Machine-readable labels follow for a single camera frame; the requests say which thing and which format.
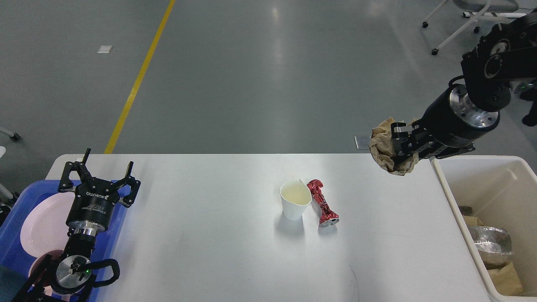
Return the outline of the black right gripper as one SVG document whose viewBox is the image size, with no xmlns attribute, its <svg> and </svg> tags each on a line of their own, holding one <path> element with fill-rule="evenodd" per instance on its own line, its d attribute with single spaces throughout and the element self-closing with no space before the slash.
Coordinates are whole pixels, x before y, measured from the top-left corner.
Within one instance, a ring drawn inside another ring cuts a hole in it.
<svg viewBox="0 0 537 302">
<path fill-rule="evenodd" d="M 494 130 L 499 121 L 499 112 L 478 108 L 466 86 L 454 84 L 416 122 L 391 123 L 393 162 L 401 164 L 415 154 L 421 160 L 425 156 L 444 159 L 472 152 L 476 140 Z"/>
</svg>

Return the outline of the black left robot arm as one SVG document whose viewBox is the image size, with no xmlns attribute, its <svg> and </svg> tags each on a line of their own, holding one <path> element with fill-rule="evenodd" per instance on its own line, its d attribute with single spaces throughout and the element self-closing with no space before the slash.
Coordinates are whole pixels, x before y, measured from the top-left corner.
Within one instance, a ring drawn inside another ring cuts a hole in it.
<svg viewBox="0 0 537 302">
<path fill-rule="evenodd" d="M 117 260 L 91 259 L 96 238 L 106 232 L 112 222 L 115 207 L 130 208 L 136 200 L 141 182 L 132 175 L 133 162 L 119 180 L 92 176 L 87 167 L 91 149 L 82 160 L 66 162 L 58 185 L 58 193 L 73 193 L 73 203 L 67 214 L 68 240 L 59 258 L 46 253 L 42 262 L 21 286 L 14 302 L 57 302 L 59 298 L 46 294 L 50 286 L 56 294 L 73 295 L 86 302 L 93 289 L 109 286 L 120 276 Z"/>
</svg>

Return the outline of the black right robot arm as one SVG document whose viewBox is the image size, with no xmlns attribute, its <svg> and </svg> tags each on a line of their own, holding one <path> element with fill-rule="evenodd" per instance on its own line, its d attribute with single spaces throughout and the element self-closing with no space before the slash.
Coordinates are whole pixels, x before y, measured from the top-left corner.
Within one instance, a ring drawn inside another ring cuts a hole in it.
<svg viewBox="0 0 537 302">
<path fill-rule="evenodd" d="M 426 109 L 422 118 L 391 124 L 395 164 L 443 159 L 475 149 L 475 141 L 494 130 L 499 112 L 511 101 L 511 84 L 536 79 L 536 11 L 498 23 L 463 55 L 462 75 Z"/>
</svg>

